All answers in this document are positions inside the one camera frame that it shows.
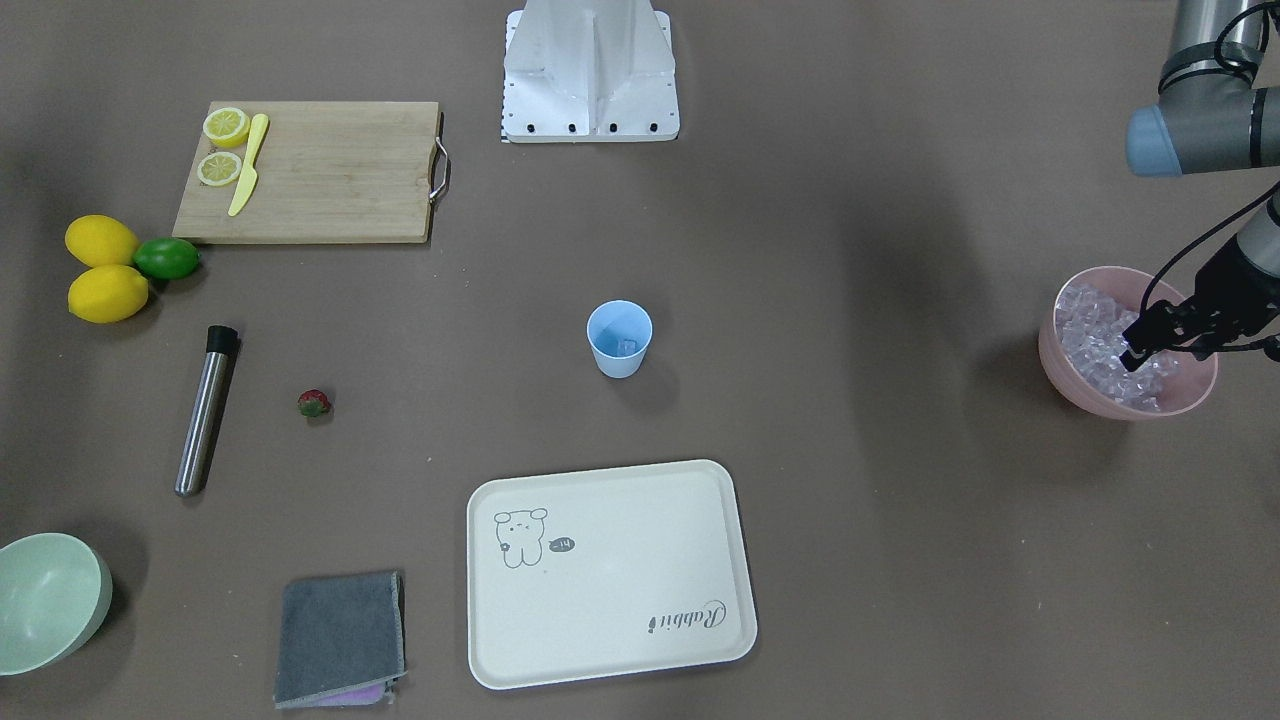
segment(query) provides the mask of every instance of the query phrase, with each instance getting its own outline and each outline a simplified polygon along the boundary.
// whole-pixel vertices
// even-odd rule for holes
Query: ice
[[[1160,393],[1178,373],[1179,361],[1172,352],[1157,352],[1142,368],[1126,372],[1120,363],[1129,348],[1123,333],[1137,319],[1137,311],[1088,283],[1064,288],[1053,313],[1062,350],[1089,384],[1128,407],[1158,413]]]

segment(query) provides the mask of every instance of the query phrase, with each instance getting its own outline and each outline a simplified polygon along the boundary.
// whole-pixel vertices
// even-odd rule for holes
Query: cutting board handle
[[[453,172],[453,164],[449,163],[449,152],[444,149],[444,143],[440,142],[439,137],[435,138],[435,147],[440,152],[435,156],[435,161],[431,163],[431,182],[434,184],[434,182],[435,182],[435,168],[439,167],[440,158],[444,158],[444,179],[440,181],[439,186],[433,187],[431,192],[426,196],[426,201],[430,205],[435,205],[435,200],[438,197],[440,197],[442,195],[444,195],[444,192],[449,188],[449,176]]]

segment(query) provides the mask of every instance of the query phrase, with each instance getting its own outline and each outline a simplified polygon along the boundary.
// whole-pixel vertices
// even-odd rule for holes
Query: cartoon bear drawing
[[[515,570],[521,565],[538,565],[543,559],[543,533],[547,525],[547,509],[516,510],[498,512],[493,521],[498,524],[498,547],[502,548],[502,561]]]

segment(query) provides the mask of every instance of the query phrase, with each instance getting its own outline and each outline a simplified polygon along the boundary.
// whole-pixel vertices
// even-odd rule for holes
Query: green bowl
[[[41,533],[0,550],[0,675],[76,652],[111,605],[111,573],[72,536]]]

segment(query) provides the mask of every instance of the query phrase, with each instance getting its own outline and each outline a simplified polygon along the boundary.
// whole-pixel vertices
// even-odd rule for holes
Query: bowl
[[[111,605],[111,574],[93,548],[61,533],[0,548],[0,675],[76,652]]]
[[[1121,405],[1100,392],[1068,360],[1066,351],[1062,350],[1062,340],[1059,337],[1057,327],[1053,323],[1055,307],[1057,306],[1059,297],[1062,296],[1062,291],[1071,286],[1092,284],[1114,297],[1116,304],[1137,311],[1142,304],[1142,293],[1146,292],[1151,277],[1142,270],[1116,265],[1091,268],[1066,281],[1053,297],[1053,306],[1050,307],[1039,329],[1041,364],[1044,366],[1044,374],[1048,375],[1048,380],[1053,383],[1053,387],[1062,393],[1062,397],[1066,397],[1078,407],[1115,420],[1153,420],[1193,410],[1213,389],[1213,383],[1217,380],[1217,355],[1210,355],[1202,361],[1192,359],[1190,355],[1183,355],[1184,360],[1179,372],[1165,378],[1165,387],[1156,396],[1156,400],[1160,402],[1160,411],[1138,410]],[[1151,302],[1156,300],[1169,300],[1178,304],[1185,300],[1185,297],[1169,284],[1160,282],[1151,292]]]

